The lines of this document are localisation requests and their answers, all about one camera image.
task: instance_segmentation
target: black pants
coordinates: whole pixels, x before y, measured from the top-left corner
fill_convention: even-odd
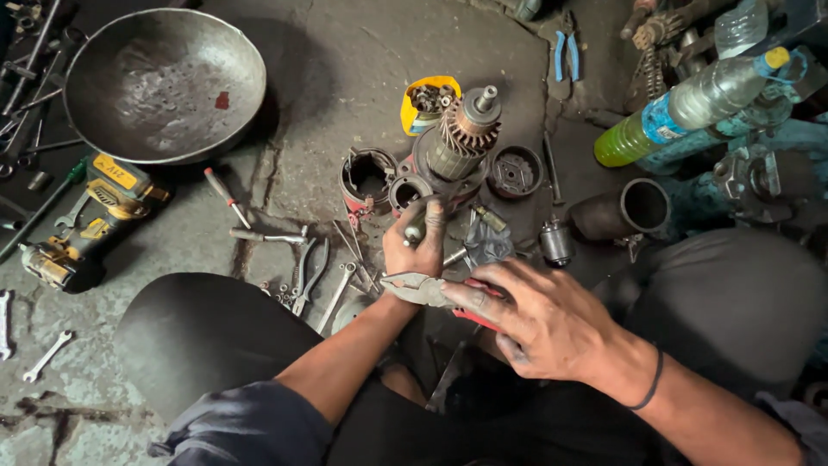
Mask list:
[[[645,254],[595,292],[614,316],[691,370],[750,400],[784,397],[826,317],[817,263],[781,237],[713,231]],[[118,326],[130,381],[167,422],[206,392],[273,378],[322,341],[251,284],[171,274],[149,284]],[[328,464],[641,464],[656,436],[588,386],[550,384],[509,415],[460,423],[369,379]]]

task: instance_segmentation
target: blue-handled pliers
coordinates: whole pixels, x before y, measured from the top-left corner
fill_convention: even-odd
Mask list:
[[[572,55],[572,80],[577,81],[580,79],[580,54],[578,44],[575,41],[575,24],[572,21],[571,10],[566,10],[563,13],[563,23],[556,34],[558,35],[558,43],[555,46],[555,80],[558,82],[564,80],[564,67],[566,65],[564,42],[566,42],[570,55]]]

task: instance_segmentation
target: hand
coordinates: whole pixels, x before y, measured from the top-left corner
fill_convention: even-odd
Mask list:
[[[443,294],[504,331],[495,342],[519,376],[595,386],[612,346],[631,335],[564,271],[540,273],[509,258],[478,267],[472,276],[503,287],[514,301],[451,282],[443,285]]]
[[[404,245],[404,232],[411,220],[426,209],[426,236],[415,248]],[[387,274],[417,272],[431,277],[443,273],[443,236],[445,216],[438,196],[424,197],[413,202],[400,219],[383,236],[385,271]]]

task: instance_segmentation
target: sleeve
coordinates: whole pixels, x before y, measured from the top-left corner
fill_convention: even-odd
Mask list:
[[[807,466],[828,466],[828,420],[799,401],[779,401],[767,392],[756,395],[780,419],[787,422],[804,453]]]
[[[322,464],[333,432],[302,396],[265,381],[202,396],[149,454],[174,454],[170,466]]]

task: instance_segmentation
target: plastic bottle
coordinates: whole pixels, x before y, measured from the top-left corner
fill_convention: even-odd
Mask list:
[[[605,167],[621,167],[728,118],[753,102],[768,77],[790,60],[777,47],[755,58],[717,61],[608,129],[595,141],[595,158]]]
[[[719,59],[741,54],[768,34],[768,5],[765,0],[742,0],[716,19],[714,38]]]

